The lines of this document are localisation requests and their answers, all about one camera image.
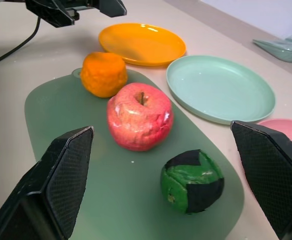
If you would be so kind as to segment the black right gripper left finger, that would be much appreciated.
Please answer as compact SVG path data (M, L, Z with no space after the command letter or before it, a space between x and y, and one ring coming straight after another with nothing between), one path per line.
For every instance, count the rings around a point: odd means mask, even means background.
M0 240L69 240L86 189L94 128L55 138L0 208Z

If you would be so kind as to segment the pink plate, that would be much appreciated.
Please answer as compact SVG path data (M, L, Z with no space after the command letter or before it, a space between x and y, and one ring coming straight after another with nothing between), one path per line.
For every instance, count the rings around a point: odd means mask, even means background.
M258 124L282 132L292 141L292 119L275 118L261 121Z

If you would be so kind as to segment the orange plate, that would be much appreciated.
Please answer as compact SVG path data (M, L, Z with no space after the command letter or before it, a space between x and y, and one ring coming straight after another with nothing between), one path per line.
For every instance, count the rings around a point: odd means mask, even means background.
M175 33L144 23L119 23L104 28L98 40L102 48L133 65L167 65L186 53L186 44Z

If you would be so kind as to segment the pale green plate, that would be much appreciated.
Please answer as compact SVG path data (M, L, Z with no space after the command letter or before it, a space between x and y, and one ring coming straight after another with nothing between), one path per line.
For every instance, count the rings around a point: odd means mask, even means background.
M166 81L183 108L218 124L258 122L276 107L275 93L260 75L220 57L181 57L169 64Z

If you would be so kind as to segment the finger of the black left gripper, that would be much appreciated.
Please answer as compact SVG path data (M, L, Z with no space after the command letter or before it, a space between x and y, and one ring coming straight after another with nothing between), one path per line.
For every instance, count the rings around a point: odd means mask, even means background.
M122 0L95 0L95 8L111 18L127 15L127 9Z
M25 0L26 8L49 23L61 28L74 25L75 20L66 10L67 0Z

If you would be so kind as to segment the red apple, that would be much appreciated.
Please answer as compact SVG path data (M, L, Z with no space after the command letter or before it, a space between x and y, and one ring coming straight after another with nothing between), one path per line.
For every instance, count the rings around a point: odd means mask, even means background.
M159 89L134 82L107 103L107 123L115 142L128 150L144 152L160 144L174 121L170 99Z

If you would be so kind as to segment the orange fruit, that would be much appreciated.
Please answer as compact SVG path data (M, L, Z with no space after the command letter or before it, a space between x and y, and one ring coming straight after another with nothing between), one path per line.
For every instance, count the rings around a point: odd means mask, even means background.
M109 52L92 52L80 72L84 88L99 98L116 95L127 83L126 64L121 56Z

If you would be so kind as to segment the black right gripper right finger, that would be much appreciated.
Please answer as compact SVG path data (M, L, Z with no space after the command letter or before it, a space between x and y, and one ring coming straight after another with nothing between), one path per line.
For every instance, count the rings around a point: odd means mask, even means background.
M292 141L254 123L231 122L246 180L279 240L292 240Z

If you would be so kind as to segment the green fruit with black tape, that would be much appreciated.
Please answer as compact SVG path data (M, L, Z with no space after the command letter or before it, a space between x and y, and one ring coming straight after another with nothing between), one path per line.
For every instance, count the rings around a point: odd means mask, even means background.
M205 211L221 197L224 186L220 167L201 149L171 158L161 170L162 195L183 214Z

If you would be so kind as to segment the green cutting mat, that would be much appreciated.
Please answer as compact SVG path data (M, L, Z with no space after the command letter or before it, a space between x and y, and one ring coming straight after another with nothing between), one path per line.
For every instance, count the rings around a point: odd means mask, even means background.
M25 101L36 160L63 133L94 127L86 190L70 240L225 240L243 210L244 190L219 149L177 106L160 145L146 152L123 149L108 130L106 106L107 99L85 90L78 70L38 86ZM182 214L163 198L160 173L172 157L196 149L218 164L225 187L205 211Z

